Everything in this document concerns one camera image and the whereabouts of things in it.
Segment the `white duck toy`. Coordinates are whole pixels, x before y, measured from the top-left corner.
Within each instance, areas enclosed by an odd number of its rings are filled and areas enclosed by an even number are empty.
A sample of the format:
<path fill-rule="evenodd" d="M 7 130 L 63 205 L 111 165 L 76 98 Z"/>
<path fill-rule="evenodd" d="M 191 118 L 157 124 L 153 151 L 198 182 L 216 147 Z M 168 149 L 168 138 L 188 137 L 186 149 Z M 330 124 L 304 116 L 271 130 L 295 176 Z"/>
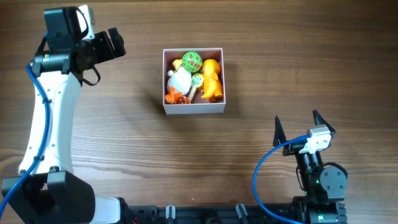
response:
<path fill-rule="evenodd" d="M 175 70 L 167 72 L 167 91 L 165 101 L 170 104 L 176 104 L 177 99 L 186 95 L 191 88 L 192 74 L 188 72 L 182 65 L 181 59 L 172 62 Z"/>

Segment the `orange round cap toy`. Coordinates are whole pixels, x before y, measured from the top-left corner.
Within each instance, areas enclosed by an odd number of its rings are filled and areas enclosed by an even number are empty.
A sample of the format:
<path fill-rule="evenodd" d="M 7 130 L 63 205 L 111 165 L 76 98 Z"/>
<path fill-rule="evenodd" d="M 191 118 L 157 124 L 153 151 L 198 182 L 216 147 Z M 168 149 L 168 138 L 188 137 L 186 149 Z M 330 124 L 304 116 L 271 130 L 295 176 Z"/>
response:
<path fill-rule="evenodd" d="M 175 103 L 177 105 L 187 105 L 190 104 L 190 99 L 187 96 L 180 96 L 179 98 L 176 99 Z"/>

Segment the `green patterned ball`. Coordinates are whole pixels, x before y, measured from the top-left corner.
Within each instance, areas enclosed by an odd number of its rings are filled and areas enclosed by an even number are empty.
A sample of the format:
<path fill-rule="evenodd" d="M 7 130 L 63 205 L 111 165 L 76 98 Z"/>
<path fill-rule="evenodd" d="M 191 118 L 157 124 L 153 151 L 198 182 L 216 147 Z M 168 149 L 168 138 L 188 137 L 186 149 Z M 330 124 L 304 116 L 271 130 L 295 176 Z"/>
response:
<path fill-rule="evenodd" d="M 197 72 L 202 67 L 202 59 L 199 53 L 191 51 L 182 57 L 182 66 L 188 72 Z"/>

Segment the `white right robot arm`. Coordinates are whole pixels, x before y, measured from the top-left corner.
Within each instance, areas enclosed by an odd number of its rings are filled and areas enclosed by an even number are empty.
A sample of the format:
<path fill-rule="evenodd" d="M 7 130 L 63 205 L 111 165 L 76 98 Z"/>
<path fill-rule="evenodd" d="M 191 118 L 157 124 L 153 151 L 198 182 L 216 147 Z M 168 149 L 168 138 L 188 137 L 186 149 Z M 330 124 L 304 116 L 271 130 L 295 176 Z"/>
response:
<path fill-rule="evenodd" d="M 306 141 L 290 143 L 283 147 L 284 156 L 294 156 L 296 175 L 304 196 L 296 196 L 286 206 L 287 218 L 300 223 L 346 223 L 345 199 L 348 173 L 339 164 L 324 163 L 320 153 L 331 146 L 336 133 L 313 110 L 315 125 L 308 129 Z"/>

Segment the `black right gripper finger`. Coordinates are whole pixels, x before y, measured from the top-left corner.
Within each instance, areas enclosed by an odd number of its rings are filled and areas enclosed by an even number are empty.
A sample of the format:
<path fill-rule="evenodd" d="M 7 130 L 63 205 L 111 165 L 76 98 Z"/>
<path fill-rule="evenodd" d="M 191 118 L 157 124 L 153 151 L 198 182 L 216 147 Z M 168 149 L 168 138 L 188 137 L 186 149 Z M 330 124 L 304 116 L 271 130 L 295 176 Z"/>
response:
<path fill-rule="evenodd" d="M 286 136 L 282 127 L 282 123 L 278 116 L 275 116 L 275 131 L 274 131 L 274 139 L 273 139 L 273 146 L 279 146 L 282 143 L 285 143 Z"/>
<path fill-rule="evenodd" d="M 316 125 L 324 124 L 329 129 L 330 134 L 336 133 L 335 129 L 323 119 L 323 117 L 320 115 L 320 113 L 317 110 L 313 110 L 312 113 L 313 113 L 313 118 L 314 118 L 314 122 Z"/>

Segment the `orange dinosaur toy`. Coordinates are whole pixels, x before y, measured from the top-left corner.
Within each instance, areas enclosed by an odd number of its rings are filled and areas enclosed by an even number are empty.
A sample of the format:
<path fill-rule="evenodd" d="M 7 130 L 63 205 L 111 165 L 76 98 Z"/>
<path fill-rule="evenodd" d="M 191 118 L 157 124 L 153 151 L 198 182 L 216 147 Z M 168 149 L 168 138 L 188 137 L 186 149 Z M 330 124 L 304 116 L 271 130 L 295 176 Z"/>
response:
<path fill-rule="evenodd" d="M 223 97 L 223 88 L 219 79 L 221 66 L 214 59 L 208 59 L 203 62 L 201 74 L 203 75 L 203 99 L 210 103 L 215 103 Z"/>

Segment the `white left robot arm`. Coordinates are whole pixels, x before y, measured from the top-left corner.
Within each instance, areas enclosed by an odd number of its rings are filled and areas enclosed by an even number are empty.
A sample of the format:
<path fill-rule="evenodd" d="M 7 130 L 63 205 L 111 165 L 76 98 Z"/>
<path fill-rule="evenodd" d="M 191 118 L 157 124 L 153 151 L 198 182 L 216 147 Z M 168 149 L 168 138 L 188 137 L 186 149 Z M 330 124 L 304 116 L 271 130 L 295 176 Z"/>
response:
<path fill-rule="evenodd" d="M 3 180 L 2 207 L 25 223 L 274 223 L 260 207 L 130 207 L 123 198 L 96 196 L 73 173 L 72 121 L 83 73 L 123 56 L 115 28 L 93 32 L 87 5 L 44 12 L 47 33 L 26 70 L 35 86 L 30 139 L 16 177 Z"/>

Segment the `yellow wooden rattle drum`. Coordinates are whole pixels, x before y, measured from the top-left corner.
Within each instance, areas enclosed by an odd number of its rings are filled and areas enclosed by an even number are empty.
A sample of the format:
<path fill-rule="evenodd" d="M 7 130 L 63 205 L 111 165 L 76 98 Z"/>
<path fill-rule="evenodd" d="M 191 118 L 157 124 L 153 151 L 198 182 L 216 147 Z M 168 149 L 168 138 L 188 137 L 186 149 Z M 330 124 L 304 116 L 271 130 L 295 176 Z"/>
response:
<path fill-rule="evenodd" d="M 191 80 L 191 90 L 189 92 L 188 95 L 188 99 L 190 101 L 193 100 L 193 97 L 197 91 L 198 88 L 200 88 L 203 84 L 204 78 L 203 75 L 201 73 L 196 73 L 192 76 L 192 80 Z"/>

